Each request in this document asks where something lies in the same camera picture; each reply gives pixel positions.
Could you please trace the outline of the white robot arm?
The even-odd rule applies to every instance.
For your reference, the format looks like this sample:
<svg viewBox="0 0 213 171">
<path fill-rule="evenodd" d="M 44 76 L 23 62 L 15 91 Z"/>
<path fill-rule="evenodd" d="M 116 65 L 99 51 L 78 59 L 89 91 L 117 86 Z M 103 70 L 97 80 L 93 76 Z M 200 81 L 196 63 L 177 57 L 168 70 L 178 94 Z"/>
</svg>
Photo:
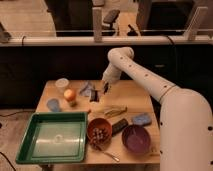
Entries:
<svg viewBox="0 0 213 171">
<path fill-rule="evenodd" d="M 133 61 L 130 47 L 108 52 L 102 80 L 113 84 L 126 73 L 160 109 L 160 171 L 213 171 L 213 112 L 200 93 L 181 88 Z"/>
</svg>

